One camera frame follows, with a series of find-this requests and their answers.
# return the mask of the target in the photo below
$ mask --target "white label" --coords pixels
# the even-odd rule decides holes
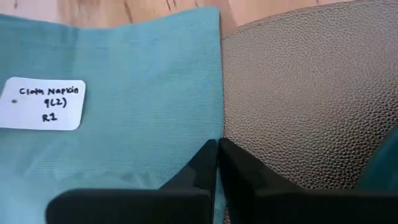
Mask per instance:
[[[75,130],[80,125],[85,92],[81,80],[12,77],[0,97],[0,128]]]

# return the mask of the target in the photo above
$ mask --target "cloth napkin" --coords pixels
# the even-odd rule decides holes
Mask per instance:
[[[0,90],[11,77],[86,83],[77,130],[0,129],[0,223],[43,224],[68,189],[166,183],[223,135],[220,57],[213,7],[115,29],[0,16]],[[215,223],[224,207],[218,184]]]

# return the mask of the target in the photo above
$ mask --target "brown pebbled leather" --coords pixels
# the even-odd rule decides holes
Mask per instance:
[[[224,136],[302,187],[353,188],[398,121],[398,1],[262,19],[222,50]]]

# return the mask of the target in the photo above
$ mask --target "textured leather surface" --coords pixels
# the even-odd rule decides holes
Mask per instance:
[[[353,188],[398,121],[398,1],[289,12],[223,37],[224,136],[306,188]]]

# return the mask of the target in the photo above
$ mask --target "wooden surface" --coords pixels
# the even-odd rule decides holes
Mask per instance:
[[[0,13],[78,27],[115,27],[217,6],[221,31],[294,9],[349,0],[0,0]]]

